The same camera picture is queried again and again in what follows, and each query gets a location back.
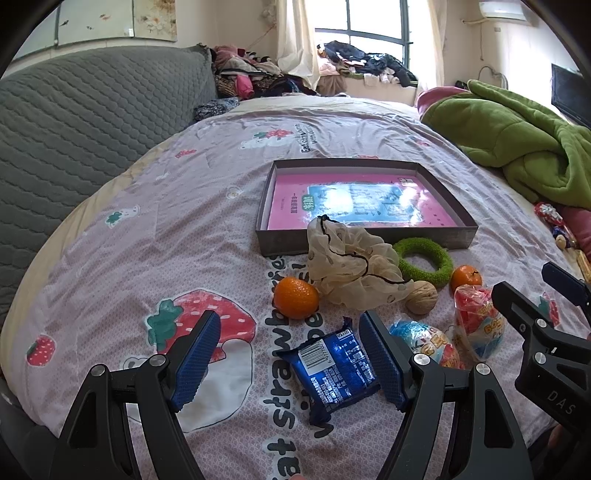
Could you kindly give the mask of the cream curtain left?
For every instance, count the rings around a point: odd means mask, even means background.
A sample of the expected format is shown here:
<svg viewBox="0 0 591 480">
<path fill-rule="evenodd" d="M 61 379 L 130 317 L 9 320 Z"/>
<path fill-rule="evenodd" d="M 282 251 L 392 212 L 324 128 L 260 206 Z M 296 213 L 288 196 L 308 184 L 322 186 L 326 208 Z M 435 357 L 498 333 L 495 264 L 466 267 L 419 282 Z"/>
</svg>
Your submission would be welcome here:
<svg viewBox="0 0 591 480">
<path fill-rule="evenodd" d="M 301 77 L 311 89 L 320 80 L 314 28 L 304 0 L 276 2 L 277 66 L 281 72 Z"/>
</svg>

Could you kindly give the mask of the window with dark frame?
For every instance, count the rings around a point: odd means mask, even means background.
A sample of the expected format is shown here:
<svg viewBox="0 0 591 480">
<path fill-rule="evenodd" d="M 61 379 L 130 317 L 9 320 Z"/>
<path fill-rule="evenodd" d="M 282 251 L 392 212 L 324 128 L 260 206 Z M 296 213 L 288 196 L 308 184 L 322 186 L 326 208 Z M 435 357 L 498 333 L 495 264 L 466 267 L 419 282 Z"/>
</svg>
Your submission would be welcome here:
<svg viewBox="0 0 591 480">
<path fill-rule="evenodd" d="M 339 41 L 366 53 L 388 53 L 409 66 L 412 42 L 407 1 L 312 1 L 311 15 L 318 43 Z"/>
</svg>

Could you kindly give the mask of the dark clothes on windowsill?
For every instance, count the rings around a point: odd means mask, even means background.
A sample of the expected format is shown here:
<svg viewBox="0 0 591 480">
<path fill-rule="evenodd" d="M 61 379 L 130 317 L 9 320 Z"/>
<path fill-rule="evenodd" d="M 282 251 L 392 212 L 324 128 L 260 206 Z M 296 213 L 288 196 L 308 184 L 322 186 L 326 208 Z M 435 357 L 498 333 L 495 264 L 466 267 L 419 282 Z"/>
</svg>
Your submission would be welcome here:
<svg viewBox="0 0 591 480">
<path fill-rule="evenodd" d="M 389 53 L 366 53 L 355 46 L 331 41 L 318 44 L 318 54 L 335 65 L 339 74 L 360 77 L 383 75 L 397 78 L 401 87 L 417 87 L 418 78 L 401 61 Z"/>
</svg>

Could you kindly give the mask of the small snacks pile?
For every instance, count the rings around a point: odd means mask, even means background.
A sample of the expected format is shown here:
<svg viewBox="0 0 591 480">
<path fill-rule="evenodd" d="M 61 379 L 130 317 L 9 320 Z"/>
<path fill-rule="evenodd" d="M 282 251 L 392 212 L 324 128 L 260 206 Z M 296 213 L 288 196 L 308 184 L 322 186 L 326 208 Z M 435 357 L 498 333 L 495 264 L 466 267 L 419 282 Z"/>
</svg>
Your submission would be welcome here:
<svg viewBox="0 0 591 480">
<path fill-rule="evenodd" d="M 590 262 L 558 210 L 550 203 L 538 202 L 534 206 L 534 212 L 536 216 L 549 227 L 556 246 L 564 252 L 570 260 L 576 262 L 583 279 L 589 283 Z"/>
</svg>

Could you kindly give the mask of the cream curtain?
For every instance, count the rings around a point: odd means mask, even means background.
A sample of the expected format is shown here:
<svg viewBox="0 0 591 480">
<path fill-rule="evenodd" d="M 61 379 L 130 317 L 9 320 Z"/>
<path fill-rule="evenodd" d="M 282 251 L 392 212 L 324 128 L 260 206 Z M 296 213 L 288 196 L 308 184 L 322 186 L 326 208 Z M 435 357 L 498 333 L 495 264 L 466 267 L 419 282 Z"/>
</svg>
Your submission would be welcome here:
<svg viewBox="0 0 591 480">
<path fill-rule="evenodd" d="M 428 0 L 427 1 L 431 27 L 431 33 L 428 35 L 431 50 L 430 82 L 429 87 L 443 86 L 445 83 L 445 43 L 447 29 L 447 0 Z"/>
<path fill-rule="evenodd" d="M 304 0 L 276 2 L 277 66 L 281 72 L 301 77 L 311 89 L 320 80 L 314 28 Z"/>
</svg>

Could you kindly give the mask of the black wall television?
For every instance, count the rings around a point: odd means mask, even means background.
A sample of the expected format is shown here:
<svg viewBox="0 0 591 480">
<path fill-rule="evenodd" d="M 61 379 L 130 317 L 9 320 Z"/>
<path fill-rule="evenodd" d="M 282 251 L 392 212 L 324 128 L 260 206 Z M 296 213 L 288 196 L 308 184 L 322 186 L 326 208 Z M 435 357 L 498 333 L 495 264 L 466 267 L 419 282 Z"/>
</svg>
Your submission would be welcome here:
<svg viewBox="0 0 591 480">
<path fill-rule="evenodd" d="M 551 104 L 570 120 L 591 128 L 590 87 L 579 73 L 552 65 Z"/>
</svg>

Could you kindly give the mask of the blue snack packet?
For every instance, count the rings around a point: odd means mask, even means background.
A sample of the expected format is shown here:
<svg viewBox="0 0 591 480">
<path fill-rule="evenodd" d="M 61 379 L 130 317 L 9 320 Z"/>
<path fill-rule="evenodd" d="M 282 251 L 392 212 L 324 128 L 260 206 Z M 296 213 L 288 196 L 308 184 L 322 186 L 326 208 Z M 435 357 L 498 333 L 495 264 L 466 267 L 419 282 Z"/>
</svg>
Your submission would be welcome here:
<svg viewBox="0 0 591 480">
<path fill-rule="evenodd" d="M 308 393 L 310 424 L 315 427 L 331 421 L 332 412 L 352 406 L 380 389 L 349 317 L 338 330 L 280 352 L 280 359 L 290 364 Z"/>
</svg>

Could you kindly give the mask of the orange mandarin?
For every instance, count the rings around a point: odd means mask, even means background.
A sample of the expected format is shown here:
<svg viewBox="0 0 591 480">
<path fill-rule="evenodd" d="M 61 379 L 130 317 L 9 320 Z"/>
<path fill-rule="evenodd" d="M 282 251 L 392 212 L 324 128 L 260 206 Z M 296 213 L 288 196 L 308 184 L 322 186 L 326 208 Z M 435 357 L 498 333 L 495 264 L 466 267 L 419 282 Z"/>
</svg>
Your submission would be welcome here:
<svg viewBox="0 0 591 480">
<path fill-rule="evenodd" d="M 460 286 L 481 286 L 482 284 L 482 275 L 476 267 L 471 265 L 461 265 L 452 273 L 450 290 L 454 293 Z"/>
<path fill-rule="evenodd" d="M 310 283 L 296 277 L 286 277 L 274 287 L 273 306 L 283 316 L 304 320 L 315 314 L 320 305 L 320 295 Z"/>
</svg>

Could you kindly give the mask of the brown walnut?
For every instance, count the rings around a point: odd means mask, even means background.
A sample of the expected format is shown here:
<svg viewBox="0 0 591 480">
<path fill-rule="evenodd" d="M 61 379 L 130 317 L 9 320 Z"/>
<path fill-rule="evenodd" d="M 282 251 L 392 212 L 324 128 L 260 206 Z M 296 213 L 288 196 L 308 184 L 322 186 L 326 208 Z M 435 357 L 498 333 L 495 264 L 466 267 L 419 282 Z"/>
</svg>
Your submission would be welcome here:
<svg viewBox="0 0 591 480">
<path fill-rule="evenodd" d="M 438 298 L 438 290 L 432 283 L 415 281 L 412 291 L 407 296 L 405 307 L 415 315 L 427 315 L 435 308 Z"/>
</svg>

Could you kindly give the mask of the floral wall painting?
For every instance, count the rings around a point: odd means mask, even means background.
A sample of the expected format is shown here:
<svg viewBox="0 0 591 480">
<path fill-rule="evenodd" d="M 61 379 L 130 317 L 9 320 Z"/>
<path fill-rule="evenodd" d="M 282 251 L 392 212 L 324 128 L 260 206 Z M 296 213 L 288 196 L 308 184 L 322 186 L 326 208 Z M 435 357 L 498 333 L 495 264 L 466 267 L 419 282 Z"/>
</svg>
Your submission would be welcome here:
<svg viewBox="0 0 591 480">
<path fill-rule="evenodd" d="M 50 48 L 108 39 L 177 40 L 176 8 L 163 0 L 65 0 L 28 36 L 17 59 Z"/>
</svg>

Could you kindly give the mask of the white air conditioner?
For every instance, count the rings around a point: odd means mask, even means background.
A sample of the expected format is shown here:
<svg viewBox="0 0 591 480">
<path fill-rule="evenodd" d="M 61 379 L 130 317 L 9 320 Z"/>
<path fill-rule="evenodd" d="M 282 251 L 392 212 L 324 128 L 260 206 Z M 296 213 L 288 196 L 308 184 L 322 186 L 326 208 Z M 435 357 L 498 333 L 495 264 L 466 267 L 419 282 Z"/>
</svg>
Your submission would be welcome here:
<svg viewBox="0 0 591 480">
<path fill-rule="evenodd" d="M 481 0 L 478 4 L 485 19 L 528 22 L 528 15 L 521 0 Z"/>
</svg>

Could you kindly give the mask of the grey quilted headboard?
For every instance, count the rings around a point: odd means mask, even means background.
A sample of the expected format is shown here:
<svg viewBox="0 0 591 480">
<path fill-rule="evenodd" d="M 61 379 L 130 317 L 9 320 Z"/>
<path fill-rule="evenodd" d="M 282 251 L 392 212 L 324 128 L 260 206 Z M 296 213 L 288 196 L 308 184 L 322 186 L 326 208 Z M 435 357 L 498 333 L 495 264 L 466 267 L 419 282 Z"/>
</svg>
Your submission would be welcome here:
<svg viewBox="0 0 591 480">
<path fill-rule="evenodd" d="M 1 81 L 1 314 L 83 200 L 194 121 L 216 96 L 211 50 L 124 46 L 60 56 Z"/>
</svg>

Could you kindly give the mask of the surprise egg toy packet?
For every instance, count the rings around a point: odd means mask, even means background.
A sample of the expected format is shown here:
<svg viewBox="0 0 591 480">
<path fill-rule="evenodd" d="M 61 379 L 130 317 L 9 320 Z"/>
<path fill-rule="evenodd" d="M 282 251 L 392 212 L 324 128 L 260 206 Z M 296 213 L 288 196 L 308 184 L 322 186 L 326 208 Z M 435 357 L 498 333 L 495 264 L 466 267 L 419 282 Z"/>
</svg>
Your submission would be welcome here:
<svg viewBox="0 0 591 480">
<path fill-rule="evenodd" d="M 507 320 L 494 306 L 492 290 L 459 286 L 454 293 L 456 326 L 464 347 L 477 361 L 488 360 L 499 348 Z"/>
</svg>

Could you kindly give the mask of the cream curtain right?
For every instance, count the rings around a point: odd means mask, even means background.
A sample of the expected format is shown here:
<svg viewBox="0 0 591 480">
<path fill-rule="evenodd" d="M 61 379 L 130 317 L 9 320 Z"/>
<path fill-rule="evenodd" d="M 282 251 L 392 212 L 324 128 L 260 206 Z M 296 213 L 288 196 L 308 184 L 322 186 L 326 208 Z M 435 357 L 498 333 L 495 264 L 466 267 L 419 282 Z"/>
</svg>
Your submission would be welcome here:
<svg viewBox="0 0 591 480">
<path fill-rule="evenodd" d="M 430 82 L 429 87 L 443 86 L 445 83 L 445 43 L 447 29 L 447 0 L 428 0 L 427 1 L 431 27 L 431 33 L 428 35 L 431 50 Z"/>
</svg>

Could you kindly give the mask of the cream polka-dot scrunchie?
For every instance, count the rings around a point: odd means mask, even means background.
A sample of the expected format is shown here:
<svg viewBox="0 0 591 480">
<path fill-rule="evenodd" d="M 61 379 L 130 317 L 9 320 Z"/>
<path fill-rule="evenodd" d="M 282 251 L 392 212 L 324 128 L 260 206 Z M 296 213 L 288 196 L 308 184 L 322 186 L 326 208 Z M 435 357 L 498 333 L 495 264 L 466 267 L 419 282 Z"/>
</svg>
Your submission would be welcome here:
<svg viewBox="0 0 591 480">
<path fill-rule="evenodd" d="M 390 243 L 363 227 L 322 215 L 308 223 L 307 268 L 311 281 L 335 305 L 359 311 L 404 300 L 414 282 L 403 278 Z"/>
</svg>

